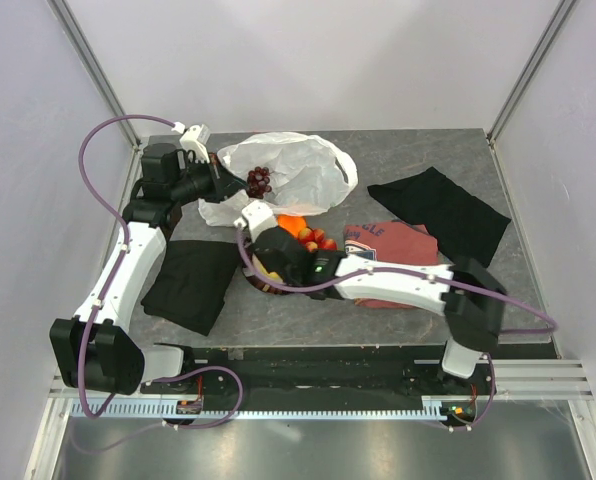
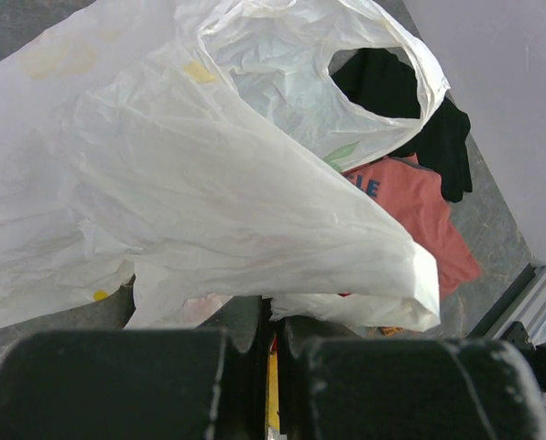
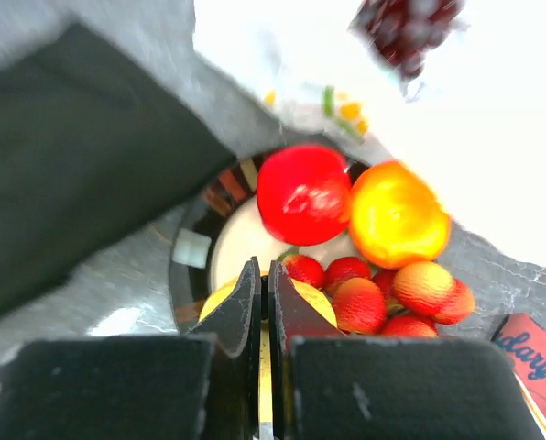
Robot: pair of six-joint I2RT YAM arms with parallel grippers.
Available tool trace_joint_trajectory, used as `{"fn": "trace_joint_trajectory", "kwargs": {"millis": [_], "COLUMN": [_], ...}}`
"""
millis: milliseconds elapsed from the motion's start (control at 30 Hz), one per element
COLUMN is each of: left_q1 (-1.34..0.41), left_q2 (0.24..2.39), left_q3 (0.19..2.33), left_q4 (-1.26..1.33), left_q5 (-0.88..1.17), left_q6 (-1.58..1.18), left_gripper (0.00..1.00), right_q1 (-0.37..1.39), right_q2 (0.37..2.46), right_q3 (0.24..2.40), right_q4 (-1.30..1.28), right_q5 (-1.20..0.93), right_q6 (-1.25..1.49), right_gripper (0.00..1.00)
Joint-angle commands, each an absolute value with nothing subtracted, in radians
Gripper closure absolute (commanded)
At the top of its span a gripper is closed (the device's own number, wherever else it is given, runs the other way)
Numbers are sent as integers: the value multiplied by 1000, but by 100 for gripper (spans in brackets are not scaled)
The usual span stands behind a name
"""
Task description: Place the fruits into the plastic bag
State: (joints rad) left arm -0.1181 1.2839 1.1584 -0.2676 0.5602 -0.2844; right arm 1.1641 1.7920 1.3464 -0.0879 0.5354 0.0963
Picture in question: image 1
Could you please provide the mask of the white plastic bag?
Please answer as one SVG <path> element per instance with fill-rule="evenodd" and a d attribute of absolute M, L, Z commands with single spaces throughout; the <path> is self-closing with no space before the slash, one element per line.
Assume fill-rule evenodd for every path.
<path fill-rule="evenodd" d="M 358 185 L 351 156 L 318 135 L 256 134 L 220 149 L 218 158 L 241 179 L 256 167 L 268 169 L 271 191 L 261 200 L 276 215 L 323 214 L 341 204 Z"/>

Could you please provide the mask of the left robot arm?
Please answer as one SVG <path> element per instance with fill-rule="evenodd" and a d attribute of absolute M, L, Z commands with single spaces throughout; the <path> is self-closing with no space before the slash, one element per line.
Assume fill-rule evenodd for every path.
<path fill-rule="evenodd" d="M 184 205 L 218 203 L 244 189 L 216 154 L 199 141 L 157 143 L 142 154 L 141 177 L 120 211 L 118 239 L 91 293 L 69 319 L 57 319 L 50 341 L 66 386 L 131 395 L 144 382 L 162 378 L 176 393 L 197 382 L 197 369 L 173 345 L 141 349 L 129 324 L 148 273 L 165 251 Z"/>

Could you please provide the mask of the dark purple grape bunch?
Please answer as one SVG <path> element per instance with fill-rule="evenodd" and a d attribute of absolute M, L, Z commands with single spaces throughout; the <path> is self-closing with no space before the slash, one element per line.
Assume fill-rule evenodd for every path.
<path fill-rule="evenodd" d="M 272 192 L 270 170 L 267 167 L 255 167 L 247 175 L 247 195 L 254 199 L 263 199 Z"/>

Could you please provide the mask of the yellow pear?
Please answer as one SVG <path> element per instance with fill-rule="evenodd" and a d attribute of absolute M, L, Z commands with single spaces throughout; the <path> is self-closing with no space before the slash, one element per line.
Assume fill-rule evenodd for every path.
<path fill-rule="evenodd" d="M 255 255 L 252 256 L 252 264 L 254 265 L 254 268 L 265 278 L 277 283 L 284 283 L 283 279 L 276 272 L 268 271 Z"/>

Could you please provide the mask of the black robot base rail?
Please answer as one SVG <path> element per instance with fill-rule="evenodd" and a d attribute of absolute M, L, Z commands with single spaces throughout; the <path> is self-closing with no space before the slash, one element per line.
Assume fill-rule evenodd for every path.
<path fill-rule="evenodd" d="M 435 395 L 487 396 L 489 365 L 468 379 L 442 371 L 441 346 L 232 347 L 183 349 L 184 373 L 222 366 L 241 379 L 245 394 L 343 388 L 405 398 Z"/>

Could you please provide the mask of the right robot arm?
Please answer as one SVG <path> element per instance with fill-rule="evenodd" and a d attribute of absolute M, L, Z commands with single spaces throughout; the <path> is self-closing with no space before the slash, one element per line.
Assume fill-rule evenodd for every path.
<path fill-rule="evenodd" d="M 310 250 L 280 227 L 238 248 L 250 272 L 268 285 L 312 299 L 369 299 L 409 305 L 444 318 L 449 328 L 436 381 L 461 392 L 476 364 L 498 345 L 507 290 L 471 258 L 431 266 L 379 262 L 343 251 Z"/>

